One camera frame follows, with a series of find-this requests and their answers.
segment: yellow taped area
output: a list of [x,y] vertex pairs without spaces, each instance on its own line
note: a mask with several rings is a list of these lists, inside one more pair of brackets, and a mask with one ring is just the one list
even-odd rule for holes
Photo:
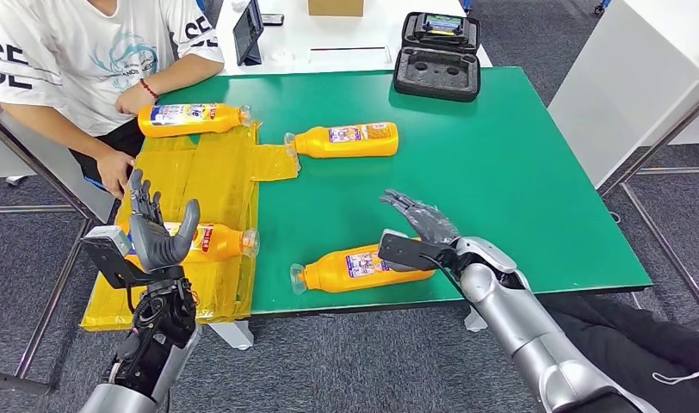
[[253,146],[251,159],[253,181],[279,181],[299,176],[299,160],[288,154],[285,145]]
[[[241,231],[256,228],[256,181],[298,175],[296,162],[282,145],[256,145],[257,128],[258,123],[254,123],[227,133],[205,133],[197,144],[185,136],[145,139],[136,166],[150,180],[151,192],[162,193],[164,220],[182,221],[182,209],[195,198],[200,202],[201,222],[221,223]],[[114,220],[125,232],[130,213],[125,198]],[[225,262],[188,263],[183,267],[200,299],[198,322],[230,322],[251,314],[255,258],[236,256]],[[143,290],[133,289],[135,305]],[[131,322],[125,291],[114,290],[99,274],[81,327],[88,331],[120,330],[127,329]]]

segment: white t-shirt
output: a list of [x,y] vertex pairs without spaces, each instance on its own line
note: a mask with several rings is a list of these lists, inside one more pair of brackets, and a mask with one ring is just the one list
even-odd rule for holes
[[133,116],[119,94],[177,54],[223,62],[195,0],[117,0],[104,15],[88,0],[0,0],[0,102],[50,106],[91,136]]

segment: table frame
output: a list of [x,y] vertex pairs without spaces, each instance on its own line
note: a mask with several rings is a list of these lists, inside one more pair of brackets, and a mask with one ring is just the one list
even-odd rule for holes
[[[615,189],[620,187],[623,190],[623,193],[626,194],[628,199],[634,205],[636,211],[643,218],[644,223],[648,227],[649,231],[651,231],[653,236],[656,238],[656,241],[659,243],[661,249],[664,250],[666,256],[669,258],[671,263],[679,272],[679,275],[681,276],[682,280],[684,280],[684,283],[686,283],[687,287],[692,293],[692,296],[694,296],[697,305],[699,305],[699,285],[697,285],[690,271],[686,268],[686,266],[684,266],[684,263],[682,262],[681,258],[679,258],[677,253],[671,247],[671,243],[669,242],[669,240],[666,239],[664,233],[659,229],[659,226],[653,220],[648,211],[644,208],[643,203],[641,203],[638,196],[636,196],[636,193],[634,192],[634,189],[631,188],[629,182],[632,178],[634,178],[634,176],[699,174],[699,167],[644,168],[644,166],[646,166],[646,164],[651,160],[653,156],[659,153],[659,151],[662,148],[666,147],[672,140],[674,140],[679,135],[679,133],[686,129],[686,127],[698,116],[699,102],[692,109],[690,109],[684,115],[684,117],[682,117],[674,126],[672,126],[661,138],[659,138],[659,140],[657,140],[653,145],[651,145],[643,155],[636,159],[634,163],[631,164],[631,166],[628,167],[628,169],[623,173],[623,175],[621,175],[620,177],[618,177],[618,179],[613,181],[613,183],[610,186],[608,186],[608,188],[606,188],[605,191],[603,191],[603,193],[601,194],[601,198],[607,200],[609,199],[610,194]],[[636,306],[641,308],[639,300],[636,298],[635,294],[631,293],[631,296],[633,297]],[[685,323],[684,325],[692,329],[699,329],[699,318],[691,320]]]
[[30,169],[43,177],[58,193],[68,202],[67,205],[31,205],[31,206],[0,206],[0,214],[5,213],[68,213],[78,212],[84,218],[76,239],[71,246],[71,251],[65,258],[65,263],[56,277],[53,290],[48,298],[45,308],[40,314],[40,319],[35,326],[33,334],[30,336],[28,345],[22,353],[20,362],[17,365],[15,374],[0,373],[0,388],[6,390],[18,390],[36,395],[47,394],[51,389],[51,383],[41,383],[40,381],[27,379],[26,375],[33,364],[33,359],[38,351],[40,342],[45,335],[46,328],[50,324],[55,312],[56,305],[65,289],[73,264],[76,262],[78,252],[81,250],[81,237],[94,223],[101,223],[101,220],[72,192],[56,175],[54,175],[22,142],[0,122],[0,141],[3,142],[13,153],[15,153]]

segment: black case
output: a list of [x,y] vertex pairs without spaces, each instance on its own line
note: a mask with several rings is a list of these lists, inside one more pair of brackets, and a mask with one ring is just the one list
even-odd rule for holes
[[458,102],[471,102],[479,94],[481,75],[475,53],[479,47],[479,21],[466,17],[462,29],[467,42],[443,45],[419,39],[413,34],[419,18],[413,12],[403,24],[403,42],[393,73],[399,93]]

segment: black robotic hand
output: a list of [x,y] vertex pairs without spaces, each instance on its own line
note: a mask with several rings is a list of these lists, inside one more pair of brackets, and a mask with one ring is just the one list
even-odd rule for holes
[[150,200],[150,182],[142,182],[142,171],[134,170],[129,178],[132,214],[129,230],[139,263],[146,273],[178,265],[187,256],[192,238],[200,221],[200,205],[189,200],[177,234],[172,237],[164,228],[159,210],[160,193]]
[[425,205],[392,189],[386,189],[380,201],[392,205],[402,213],[426,243],[450,244],[460,236],[455,225],[435,206]]

